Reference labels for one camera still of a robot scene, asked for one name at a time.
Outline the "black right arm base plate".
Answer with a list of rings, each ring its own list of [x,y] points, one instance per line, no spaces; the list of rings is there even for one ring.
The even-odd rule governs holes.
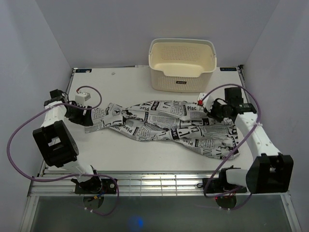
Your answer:
[[[227,191],[231,191],[233,189],[236,189],[236,193],[246,193],[247,188],[241,187],[239,188],[237,185],[229,184],[229,183],[223,183],[219,178],[214,178],[210,181],[210,184],[207,188],[207,193],[224,193]]]

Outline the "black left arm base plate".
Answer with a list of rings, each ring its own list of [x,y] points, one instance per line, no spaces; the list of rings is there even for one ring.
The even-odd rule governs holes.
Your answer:
[[[111,179],[101,179],[101,185],[99,186],[101,187],[100,190],[94,190],[94,191],[90,191],[90,190],[84,190],[82,189],[80,186],[75,185],[75,189],[74,189],[74,193],[75,194],[116,194],[117,190],[116,190],[116,185],[115,183],[111,180]]]

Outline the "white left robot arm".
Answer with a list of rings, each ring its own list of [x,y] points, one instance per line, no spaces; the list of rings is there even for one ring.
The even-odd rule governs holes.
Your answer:
[[[78,159],[78,146],[69,132],[64,119],[81,126],[92,126],[91,106],[85,103],[90,93],[77,90],[70,101],[67,93],[55,89],[50,91],[51,99],[44,102],[47,112],[40,128],[33,131],[34,140],[46,164],[63,168],[77,174],[71,181],[83,191],[97,193],[102,190],[102,180],[96,176],[92,165]]]

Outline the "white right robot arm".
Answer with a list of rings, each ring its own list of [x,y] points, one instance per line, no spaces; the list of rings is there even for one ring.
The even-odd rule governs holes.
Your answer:
[[[229,192],[238,186],[252,194],[284,193],[288,191],[294,161],[282,154],[271,142],[260,123],[258,104],[245,103],[244,90],[239,85],[226,84],[224,100],[214,99],[209,93],[201,94],[198,104],[217,122],[231,119],[244,136],[253,157],[250,168],[222,168],[219,176],[208,180],[210,192],[217,189]]]

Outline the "newspaper print trousers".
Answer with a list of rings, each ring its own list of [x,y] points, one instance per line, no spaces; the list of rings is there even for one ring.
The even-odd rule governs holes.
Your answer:
[[[217,122],[194,102],[158,100],[127,108],[110,103],[91,116],[86,133],[109,128],[140,142],[173,141],[209,158],[223,160],[239,143],[231,119]]]

